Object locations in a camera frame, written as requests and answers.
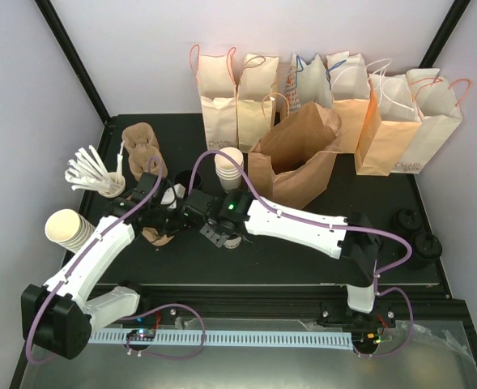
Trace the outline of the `brown kraft paper bag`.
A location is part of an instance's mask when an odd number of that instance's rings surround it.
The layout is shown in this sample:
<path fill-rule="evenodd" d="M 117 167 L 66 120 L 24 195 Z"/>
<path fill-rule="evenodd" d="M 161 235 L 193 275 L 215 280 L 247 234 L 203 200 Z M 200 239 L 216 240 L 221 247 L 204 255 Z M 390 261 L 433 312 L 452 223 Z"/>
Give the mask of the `brown kraft paper bag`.
<path fill-rule="evenodd" d="M 259 195 L 302 209 L 323 193 L 340 153 L 341 117 L 309 102 L 282 119 L 247 154 L 247 176 Z"/>

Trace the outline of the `black cup lid stack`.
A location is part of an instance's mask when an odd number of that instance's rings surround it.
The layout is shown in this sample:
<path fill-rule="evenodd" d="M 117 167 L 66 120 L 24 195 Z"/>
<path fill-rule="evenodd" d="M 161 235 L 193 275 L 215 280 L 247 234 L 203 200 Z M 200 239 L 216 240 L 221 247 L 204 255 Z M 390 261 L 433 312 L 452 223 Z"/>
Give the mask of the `black cup lid stack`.
<path fill-rule="evenodd" d="M 401 234 L 413 234 L 423 226 L 423 220 L 417 211 L 400 208 L 391 217 L 393 228 Z"/>
<path fill-rule="evenodd" d="M 443 252 L 440 240 L 432 233 L 420 232 L 411 239 L 413 254 L 408 260 L 411 269 L 426 268 L 437 261 Z"/>

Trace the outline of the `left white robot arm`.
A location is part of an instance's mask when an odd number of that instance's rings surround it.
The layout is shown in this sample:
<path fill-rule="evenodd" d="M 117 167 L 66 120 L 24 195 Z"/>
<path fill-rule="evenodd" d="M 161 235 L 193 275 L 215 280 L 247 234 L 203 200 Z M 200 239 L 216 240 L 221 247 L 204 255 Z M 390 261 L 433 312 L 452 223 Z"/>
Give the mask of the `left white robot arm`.
<path fill-rule="evenodd" d="M 123 283 L 96 298 L 90 294 L 116 257 L 135 239 L 140 227 L 157 212 L 162 202 L 162 177 L 142 175 L 130 199 L 117 198 L 107 216 L 73 258 L 44 285 L 30 284 L 21 295 L 22 332 L 28 361 L 36 363 L 34 346 L 50 356 L 77 357 L 90 336 L 117 321 L 145 323 L 154 308 L 139 284 Z"/>

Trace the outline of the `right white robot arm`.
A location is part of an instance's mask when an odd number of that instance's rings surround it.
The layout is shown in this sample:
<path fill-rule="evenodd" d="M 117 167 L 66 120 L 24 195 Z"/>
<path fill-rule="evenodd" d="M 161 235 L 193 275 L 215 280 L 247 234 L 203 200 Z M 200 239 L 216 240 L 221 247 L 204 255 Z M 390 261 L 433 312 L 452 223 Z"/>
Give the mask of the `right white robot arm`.
<path fill-rule="evenodd" d="M 375 267 L 380 239 L 362 225 L 342 216 L 323 216 L 273 203 L 263 197 L 233 190 L 214 198 L 202 212 L 200 233 L 221 247 L 231 237 L 245 234 L 273 237 L 323 253 L 343 265 L 347 274 L 347 317 L 357 327 L 377 316 Z"/>

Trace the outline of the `black paper cup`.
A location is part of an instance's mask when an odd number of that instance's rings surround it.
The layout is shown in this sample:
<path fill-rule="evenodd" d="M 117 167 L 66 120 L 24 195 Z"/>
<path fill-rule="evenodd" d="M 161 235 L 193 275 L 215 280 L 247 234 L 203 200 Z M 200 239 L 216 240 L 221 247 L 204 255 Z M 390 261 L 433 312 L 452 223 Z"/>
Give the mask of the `black paper cup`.
<path fill-rule="evenodd" d="M 178 197 L 184 198 L 189 189 L 192 170 L 183 170 L 174 178 L 174 189 Z M 198 189 L 202 184 L 202 179 L 198 173 L 194 175 L 193 188 Z"/>

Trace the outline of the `white paper cup stack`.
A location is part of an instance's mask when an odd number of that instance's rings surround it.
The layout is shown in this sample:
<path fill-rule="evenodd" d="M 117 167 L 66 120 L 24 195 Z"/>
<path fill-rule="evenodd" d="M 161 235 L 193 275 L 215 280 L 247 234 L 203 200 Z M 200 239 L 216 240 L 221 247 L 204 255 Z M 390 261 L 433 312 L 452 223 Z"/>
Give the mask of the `white paper cup stack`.
<path fill-rule="evenodd" d="M 242 152 L 235 147 L 225 147 L 220 150 L 231 157 L 241 168 L 244 166 Z M 238 168 L 225 156 L 216 154 L 214 158 L 215 172 L 224 191 L 238 189 L 242 183 L 242 176 Z"/>

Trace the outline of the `stacked pulp cup carriers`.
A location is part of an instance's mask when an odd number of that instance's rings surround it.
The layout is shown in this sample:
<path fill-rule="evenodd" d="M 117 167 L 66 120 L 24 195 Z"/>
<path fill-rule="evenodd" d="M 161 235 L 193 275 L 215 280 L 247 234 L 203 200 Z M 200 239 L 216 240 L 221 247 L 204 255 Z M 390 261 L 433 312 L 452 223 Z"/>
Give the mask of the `stacked pulp cup carriers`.
<path fill-rule="evenodd" d="M 126 127 L 122 132 L 124 148 L 128 152 L 128 162 L 132 175 L 138 182 L 145 172 L 157 174 L 159 166 L 156 162 L 148 161 L 152 156 L 157 156 L 162 164 L 162 176 L 168 176 L 168 168 L 160 152 L 160 146 L 151 125 L 145 122 L 136 123 Z"/>

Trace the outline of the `cup of white stirrers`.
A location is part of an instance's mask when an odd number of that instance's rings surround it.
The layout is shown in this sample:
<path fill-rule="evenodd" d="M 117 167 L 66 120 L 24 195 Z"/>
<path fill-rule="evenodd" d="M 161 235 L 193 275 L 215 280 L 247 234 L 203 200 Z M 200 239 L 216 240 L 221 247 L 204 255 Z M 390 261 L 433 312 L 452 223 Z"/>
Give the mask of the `cup of white stirrers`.
<path fill-rule="evenodd" d="M 75 153 L 75 159 L 68 160 L 65 180 L 72 190 L 95 191 L 107 199 L 116 198 L 126 188 L 123 177 L 124 143 L 121 143 L 117 153 L 116 170 L 109 172 L 97 150 L 89 145 L 86 150 L 81 147 Z"/>

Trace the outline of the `tilted paper cup stack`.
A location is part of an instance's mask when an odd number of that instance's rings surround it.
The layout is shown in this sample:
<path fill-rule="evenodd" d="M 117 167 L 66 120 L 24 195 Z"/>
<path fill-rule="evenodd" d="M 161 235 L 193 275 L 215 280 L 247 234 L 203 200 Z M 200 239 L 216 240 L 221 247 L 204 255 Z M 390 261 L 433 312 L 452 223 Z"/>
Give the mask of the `tilted paper cup stack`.
<path fill-rule="evenodd" d="M 45 236 L 73 253 L 81 249 L 94 230 L 93 224 L 72 209 L 55 212 L 45 223 Z"/>

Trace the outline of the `cream paper bag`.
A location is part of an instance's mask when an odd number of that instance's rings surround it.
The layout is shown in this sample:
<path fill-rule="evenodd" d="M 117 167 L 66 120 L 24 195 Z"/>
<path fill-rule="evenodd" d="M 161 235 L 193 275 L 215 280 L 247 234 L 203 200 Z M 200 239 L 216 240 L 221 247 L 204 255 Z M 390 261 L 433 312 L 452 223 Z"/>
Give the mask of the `cream paper bag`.
<path fill-rule="evenodd" d="M 238 144 L 247 152 L 269 132 L 276 111 L 279 57 L 247 54 L 237 88 Z"/>

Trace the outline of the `blue patterned paper bag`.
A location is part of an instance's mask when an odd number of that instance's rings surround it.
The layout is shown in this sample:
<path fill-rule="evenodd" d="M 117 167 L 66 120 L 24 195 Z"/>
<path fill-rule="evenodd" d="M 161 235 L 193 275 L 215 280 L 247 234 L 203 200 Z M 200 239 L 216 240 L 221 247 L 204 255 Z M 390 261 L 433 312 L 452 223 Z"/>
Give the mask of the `blue patterned paper bag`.
<path fill-rule="evenodd" d="M 284 96 L 288 104 L 282 102 L 282 119 L 309 102 L 316 102 L 328 109 L 333 107 L 327 69 L 319 54 L 310 63 L 306 63 L 296 53 L 292 55 Z"/>

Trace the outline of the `orange white paper bag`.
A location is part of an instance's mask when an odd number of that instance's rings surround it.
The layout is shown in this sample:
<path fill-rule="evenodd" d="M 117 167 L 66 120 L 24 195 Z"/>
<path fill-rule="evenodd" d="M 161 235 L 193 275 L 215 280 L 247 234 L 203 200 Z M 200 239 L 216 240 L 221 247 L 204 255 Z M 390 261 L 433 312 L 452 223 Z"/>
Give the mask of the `orange white paper bag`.
<path fill-rule="evenodd" d="M 333 110 L 341 117 L 339 148 L 356 152 L 370 102 L 370 85 L 363 56 L 349 51 L 326 56 Z"/>

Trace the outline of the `white cream logo bag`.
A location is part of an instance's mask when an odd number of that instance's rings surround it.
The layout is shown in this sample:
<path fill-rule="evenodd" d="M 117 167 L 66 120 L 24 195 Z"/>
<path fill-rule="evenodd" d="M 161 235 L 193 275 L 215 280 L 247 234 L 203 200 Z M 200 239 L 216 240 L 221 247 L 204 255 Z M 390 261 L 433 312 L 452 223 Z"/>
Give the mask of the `white cream logo bag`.
<path fill-rule="evenodd" d="M 462 123 L 461 102 L 455 87 L 467 78 L 450 82 L 438 68 L 413 69 L 406 73 L 411 97 L 419 109 L 421 124 L 407 150 L 393 168 L 394 173 L 420 173 Z"/>

